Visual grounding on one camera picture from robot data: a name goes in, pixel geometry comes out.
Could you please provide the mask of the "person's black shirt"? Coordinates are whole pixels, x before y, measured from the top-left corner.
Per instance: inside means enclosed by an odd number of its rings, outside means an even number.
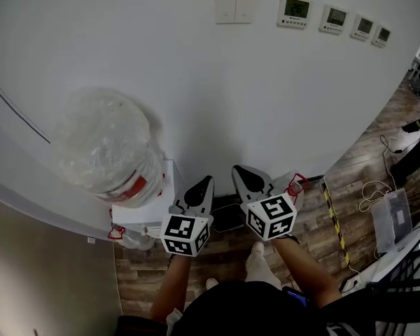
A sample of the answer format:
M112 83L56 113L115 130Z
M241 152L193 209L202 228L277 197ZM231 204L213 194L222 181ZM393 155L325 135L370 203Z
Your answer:
M304 307L268 283L229 281L195 299L166 323L121 316L114 336L375 336L371 322Z

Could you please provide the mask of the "yellow black hazard tape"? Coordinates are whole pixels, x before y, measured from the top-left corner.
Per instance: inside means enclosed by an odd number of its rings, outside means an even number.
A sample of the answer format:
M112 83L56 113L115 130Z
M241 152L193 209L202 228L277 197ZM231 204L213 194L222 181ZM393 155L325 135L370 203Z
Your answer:
M339 244L340 244L341 250L342 250L343 255L344 255L344 260L345 260L346 266L350 267L351 263L350 263L349 253L347 251L344 236L343 236L341 228L340 228L340 223L339 223L339 220L338 220L338 217L337 217L334 205L333 205L332 198L330 196L330 191L328 189L328 186L327 186L327 183L326 183L326 180L325 180L324 177L322 178L321 189L322 189L322 192L323 192L323 196L325 197L326 204L328 205L329 215L330 215L330 218L331 218L332 223L334 225L337 237L339 239Z

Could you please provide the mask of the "large clear water jug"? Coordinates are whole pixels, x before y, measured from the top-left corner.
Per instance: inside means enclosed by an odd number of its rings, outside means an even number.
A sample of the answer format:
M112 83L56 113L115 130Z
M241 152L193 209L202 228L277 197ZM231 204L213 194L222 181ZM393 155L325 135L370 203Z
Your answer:
M74 91L55 124L52 145L64 178L98 200L139 208L162 192L164 167L150 123L117 90Z

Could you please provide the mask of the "black waste bin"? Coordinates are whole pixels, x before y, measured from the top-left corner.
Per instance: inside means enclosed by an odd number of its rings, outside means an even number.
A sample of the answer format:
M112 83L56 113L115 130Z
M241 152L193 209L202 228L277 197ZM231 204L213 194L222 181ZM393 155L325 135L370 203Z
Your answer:
M222 206L211 212L212 227L216 232L228 232L244 226L245 214L239 204Z

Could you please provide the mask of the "clear plastic storage box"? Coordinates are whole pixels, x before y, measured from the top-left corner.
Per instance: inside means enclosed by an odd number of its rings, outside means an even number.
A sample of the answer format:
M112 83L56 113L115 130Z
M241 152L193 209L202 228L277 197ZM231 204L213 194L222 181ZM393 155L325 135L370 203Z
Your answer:
M388 192L371 208L379 254L388 253L412 232L412 219L404 188Z

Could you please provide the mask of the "white water dispenser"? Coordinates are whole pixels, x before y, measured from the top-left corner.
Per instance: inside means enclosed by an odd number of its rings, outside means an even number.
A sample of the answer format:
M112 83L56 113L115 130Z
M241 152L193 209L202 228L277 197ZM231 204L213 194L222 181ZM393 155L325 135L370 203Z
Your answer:
M126 230L159 239L163 218L169 213L177 191L184 186L183 179L173 160L165 160L164 186L160 196L139 208L112 206L112 221Z

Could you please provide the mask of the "person's beige trousers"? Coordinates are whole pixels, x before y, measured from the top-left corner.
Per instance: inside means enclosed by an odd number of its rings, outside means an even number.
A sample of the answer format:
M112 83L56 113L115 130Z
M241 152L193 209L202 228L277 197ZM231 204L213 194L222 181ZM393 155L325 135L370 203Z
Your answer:
M266 259L259 253L251 253L248 257L245 281L261 281L281 290L281 281L273 274Z

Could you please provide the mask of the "person's left forearm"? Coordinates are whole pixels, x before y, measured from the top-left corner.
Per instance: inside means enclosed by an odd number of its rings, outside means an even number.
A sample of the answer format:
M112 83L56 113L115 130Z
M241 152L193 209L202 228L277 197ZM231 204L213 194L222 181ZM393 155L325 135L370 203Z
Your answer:
M183 312L190 275L192 258L174 255L170 261L164 280L150 309L150 319L166 323L174 310Z

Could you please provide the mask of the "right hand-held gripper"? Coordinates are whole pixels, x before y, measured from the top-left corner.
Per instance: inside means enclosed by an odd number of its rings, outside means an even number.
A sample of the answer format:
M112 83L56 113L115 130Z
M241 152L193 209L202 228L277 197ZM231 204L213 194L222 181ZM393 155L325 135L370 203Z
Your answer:
M294 202L286 191L262 195L274 188L268 174L237 164L232 168L232 180L241 200L248 201L241 204L246 225L259 238L270 241L291 233L297 216Z

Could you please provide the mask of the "white metal frame table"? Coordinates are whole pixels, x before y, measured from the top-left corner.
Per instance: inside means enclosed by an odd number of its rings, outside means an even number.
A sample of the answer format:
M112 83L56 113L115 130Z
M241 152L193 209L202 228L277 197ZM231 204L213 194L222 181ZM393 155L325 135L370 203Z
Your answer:
M366 283L366 288L383 287L390 291L420 291L420 234L401 249L402 256L396 257L396 264L383 271L378 280Z

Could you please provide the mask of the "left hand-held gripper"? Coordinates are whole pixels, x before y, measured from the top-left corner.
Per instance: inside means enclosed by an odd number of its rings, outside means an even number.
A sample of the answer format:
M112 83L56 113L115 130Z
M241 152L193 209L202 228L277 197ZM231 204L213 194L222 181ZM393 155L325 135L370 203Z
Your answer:
M210 237L214 178L182 188L162 221L160 238L170 254L196 257Z

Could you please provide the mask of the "grey metal door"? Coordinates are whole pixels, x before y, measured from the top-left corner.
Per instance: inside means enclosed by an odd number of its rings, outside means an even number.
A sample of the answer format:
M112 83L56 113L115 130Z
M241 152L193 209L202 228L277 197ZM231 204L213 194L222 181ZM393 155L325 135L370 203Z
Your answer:
M111 243L0 202L0 336L113 336L121 314Z

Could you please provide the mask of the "blue screen device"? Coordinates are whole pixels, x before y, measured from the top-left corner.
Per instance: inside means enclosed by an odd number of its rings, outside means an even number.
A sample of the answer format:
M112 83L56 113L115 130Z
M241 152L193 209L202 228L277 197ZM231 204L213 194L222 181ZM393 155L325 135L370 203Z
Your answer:
M298 300L304 307L308 306L308 299L300 291L295 290L294 288L290 288L288 286L283 286L282 291L285 292L288 296L291 296Z

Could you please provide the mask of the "person's right forearm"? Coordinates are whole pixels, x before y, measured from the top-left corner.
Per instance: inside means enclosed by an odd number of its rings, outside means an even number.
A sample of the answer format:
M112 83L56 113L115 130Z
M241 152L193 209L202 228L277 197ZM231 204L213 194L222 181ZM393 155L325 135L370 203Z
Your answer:
M342 298L332 275L291 238L273 239L272 245L286 264L300 290L318 308Z

